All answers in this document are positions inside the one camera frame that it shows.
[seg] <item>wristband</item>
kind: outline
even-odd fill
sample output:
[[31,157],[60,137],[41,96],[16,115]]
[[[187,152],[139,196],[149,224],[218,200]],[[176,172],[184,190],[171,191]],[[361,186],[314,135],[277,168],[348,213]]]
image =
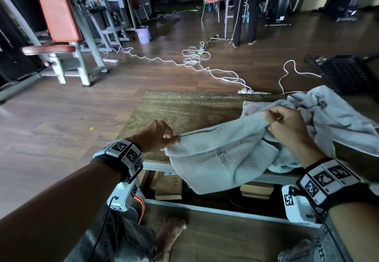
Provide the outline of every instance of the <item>wristband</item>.
[[105,163],[120,172],[120,182],[131,183],[143,169],[144,153],[137,143],[119,139],[96,152],[91,162],[94,161]]
[[296,184],[316,207],[329,211],[339,204],[366,202],[378,204],[379,198],[346,163],[322,159],[306,168]]

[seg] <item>gray towel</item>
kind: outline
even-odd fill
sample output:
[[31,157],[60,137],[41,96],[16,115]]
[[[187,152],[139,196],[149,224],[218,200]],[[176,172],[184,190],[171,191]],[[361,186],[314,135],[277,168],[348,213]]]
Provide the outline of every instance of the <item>gray towel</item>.
[[335,156],[333,140],[379,156],[379,136],[375,131],[378,125],[325,86],[275,101],[234,121],[182,134],[179,145],[166,147],[166,155],[197,194],[238,187],[266,169],[285,173],[301,167],[267,130],[262,111],[275,105],[297,107],[311,137],[331,157]]

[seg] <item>purple trash bin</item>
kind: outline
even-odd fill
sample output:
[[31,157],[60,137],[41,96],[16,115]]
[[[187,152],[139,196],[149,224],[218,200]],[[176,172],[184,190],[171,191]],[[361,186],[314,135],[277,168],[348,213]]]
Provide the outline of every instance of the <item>purple trash bin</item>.
[[149,30],[145,26],[141,26],[140,28],[136,29],[136,31],[141,44],[147,44],[150,42]]

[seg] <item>barcode label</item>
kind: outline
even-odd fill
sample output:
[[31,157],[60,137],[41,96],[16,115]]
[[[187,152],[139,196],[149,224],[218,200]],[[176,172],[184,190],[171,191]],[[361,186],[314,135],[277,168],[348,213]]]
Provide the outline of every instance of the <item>barcode label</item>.
[[170,171],[165,171],[164,172],[164,176],[167,176],[167,175],[178,175],[176,172],[170,172]]

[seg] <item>wooden tabletop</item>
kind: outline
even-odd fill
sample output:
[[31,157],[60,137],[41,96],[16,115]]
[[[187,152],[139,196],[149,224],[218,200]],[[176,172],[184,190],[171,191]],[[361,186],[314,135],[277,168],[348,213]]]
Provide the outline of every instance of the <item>wooden tabletop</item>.
[[[147,91],[117,138],[135,134],[154,119],[166,121],[174,134],[215,126],[239,118],[244,100],[276,101],[286,97],[285,95]],[[344,99],[363,115],[379,121],[379,107],[372,99],[357,96],[344,97]],[[336,152],[339,159],[355,165],[354,168],[359,174],[372,182],[379,182],[379,171],[376,170],[379,167],[378,157],[339,144],[336,144]],[[146,153],[145,161],[170,164],[169,158],[162,151]]]

